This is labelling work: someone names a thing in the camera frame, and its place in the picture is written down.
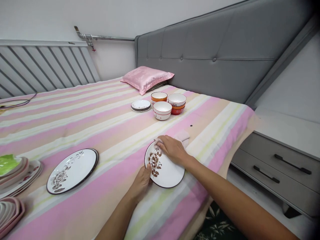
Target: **white rag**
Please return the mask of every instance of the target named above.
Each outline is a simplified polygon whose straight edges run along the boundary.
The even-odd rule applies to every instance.
[[[186,147],[189,144],[190,135],[185,130],[181,130],[176,135],[174,135],[173,138],[180,141],[182,143],[184,149],[186,149]],[[160,142],[163,144],[163,141],[160,138],[155,138],[154,141],[155,141],[154,142],[154,149],[158,150],[159,153],[161,153],[161,149],[158,147],[157,143]]]

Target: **radiator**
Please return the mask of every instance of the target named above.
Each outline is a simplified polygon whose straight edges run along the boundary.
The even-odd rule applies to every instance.
[[[100,81],[86,42],[0,40],[0,98]]]

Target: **satin pillowcase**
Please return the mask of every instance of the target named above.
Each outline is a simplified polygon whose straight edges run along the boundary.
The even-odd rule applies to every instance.
[[[138,89],[142,96],[154,85],[166,81],[173,76],[174,74],[170,72],[141,66],[124,75],[121,82],[129,83]]]

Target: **hand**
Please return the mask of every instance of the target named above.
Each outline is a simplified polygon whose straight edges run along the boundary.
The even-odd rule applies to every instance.
[[[158,138],[160,138],[164,144],[157,143],[157,145],[168,156],[168,158],[170,158],[174,163],[184,166],[185,161],[190,155],[187,154],[182,143],[167,135],[159,136]]]
[[[136,203],[140,202],[144,195],[146,194],[149,182],[152,182],[150,179],[151,174],[151,165],[147,164],[147,168],[142,166],[134,179],[131,187],[128,190],[128,194],[132,197]]]

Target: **nightstand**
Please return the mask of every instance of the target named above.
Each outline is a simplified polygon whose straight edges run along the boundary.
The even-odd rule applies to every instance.
[[[231,164],[299,213],[318,216],[320,124],[263,108],[255,113],[261,122]]]

